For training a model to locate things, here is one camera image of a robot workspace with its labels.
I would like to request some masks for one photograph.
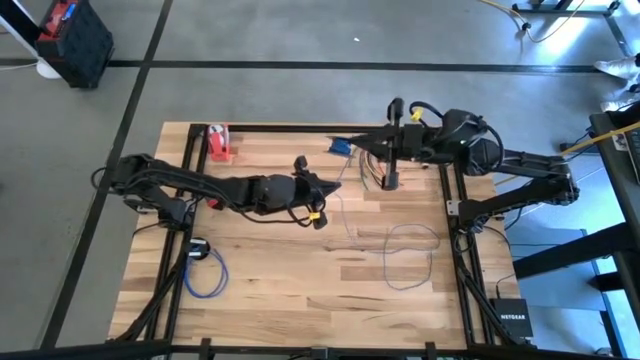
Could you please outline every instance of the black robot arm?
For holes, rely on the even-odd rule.
[[[120,159],[111,179],[112,192],[125,197],[125,204],[135,210],[155,209],[163,226],[176,230],[188,228],[192,222],[192,204],[167,195],[160,186],[184,190],[196,198],[215,200],[214,208],[228,208],[258,223],[297,223],[320,229],[326,225],[325,197],[340,183],[324,181],[307,169],[303,156],[294,163],[293,177],[286,175],[216,178],[182,169],[156,160],[149,155],[130,155]],[[304,206],[310,216],[298,219],[292,209]],[[258,215],[287,211],[292,220],[256,220]]]
[[[402,99],[394,99],[387,109],[390,124],[372,132],[344,139],[387,162],[384,190],[397,188],[396,162],[415,161],[426,164],[458,163],[467,176],[503,173],[532,178],[525,186],[485,201],[451,202],[449,213],[459,216],[461,231],[482,231],[491,216],[527,205],[545,202],[568,205],[576,201],[579,190],[571,171],[561,156],[544,156],[505,149],[498,133],[481,116],[463,110],[440,114],[431,105],[411,104],[412,119],[419,122],[400,126]],[[427,107],[442,121],[441,127],[427,125],[414,112]],[[496,142],[484,138],[491,133]]]

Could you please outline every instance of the red object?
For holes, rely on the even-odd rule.
[[[223,125],[209,126],[209,152],[213,161],[229,161],[231,159],[231,144],[229,127]]]
[[[42,26],[42,33],[38,41],[55,41],[58,39],[60,32],[67,23],[67,12],[73,13],[78,0],[56,1],[51,5],[51,13],[47,22]]]

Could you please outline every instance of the wooden plank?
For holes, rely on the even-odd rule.
[[[188,127],[188,123],[165,123],[156,157],[180,165]],[[346,159],[327,154],[329,144],[326,134],[233,133],[231,161],[207,161],[205,173],[217,177],[289,174],[295,158],[304,154],[311,171],[335,180]],[[202,337],[210,337],[217,345],[229,346],[422,348],[424,342],[435,341],[441,349],[464,348],[437,168],[422,169],[409,162],[401,162],[399,168],[397,191],[381,191],[371,179],[367,191],[357,161],[352,162],[341,178],[342,200],[327,197],[329,224],[320,231],[255,224],[231,211],[214,211],[201,204],[194,236],[208,239],[222,254],[230,281],[215,299],[196,299],[183,291],[175,343],[199,344]],[[449,173],[455,194],[451,169]],[[488,176],[467,178],[466,184],[471,198],[495,194]],[[306,216],[305,211],[296,212]],[[153,215],[141,216],[139,226],[155,221]],[[394,226],[409,223],[428,226],[433,233],[407,226],[389,235]],[[503,230],[501,223],[491,221],[490,225]],[[162,229],[149,229],[134,238],[110,336],[124,331],[151,297],[164,234]],[[513,272],[511,257],[498,234],[485,231],[477,239],[491,295],[495,283]],[[404,287],[429,272],[430,280],[407,291],[388,287],[380,254],[385,242],[388,251],[404,250],[386,257],[389,281]],[[431,257],[429,249],[434,249]],[[220,273],[218,263],[205,259],[190,270],[191,283],[208,292]],[[514,278],[502,281],[500,290],[505,297],[518,296]],[[478,311],[472,307],[474,333],[480,334]],[[164,306],[159,329],[164,327],[166,312]]]

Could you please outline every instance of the coiled blue cable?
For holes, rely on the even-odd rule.
[[[224,259],[222,259],[222,255],[220,255],[220,253],[218,253],[217,250],[209,251],[209,255],[213,256],[214,258],[216,258],[216,260],[218,260],[218,262],[222,266],[222,271],[220,272],[220,280],[218,281],[218,285],[216,286],[215,289],[213,289],[212,292],[210,292],[208,294],[200,294],[197,291],[195,291],[193,289],[193,287],[191,286],[191,283],[189,282],[189,270],[191,269],[191,265],[196,260],[193,260],[192,258],[187,258],[187,266],[184,269],[184,285],[187,288],[187,290],[189,291],[189,294],[191,294],[191,296],[193,296],[193,297],[195,297],[197,299],[211,299],[211,298],[214,298],[214,297],[222,294],[224,289],[227,287],[227,284],[229,283],[229,270],[227,269],[227,265],[224,263]]]

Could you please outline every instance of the small black device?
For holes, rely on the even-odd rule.
[[[533,337],[525,299],[491,299],[491,305],[511,335],[519,338]]]
[[[194,237],[189,240],[189,253],[187,254],[193,260],[202,260],[209,255],[211,245],[201,237]]]
[[[38,55],[72,88],[98,83],[113,52],[113,35],[89,0],[55,0],[40,23]]]

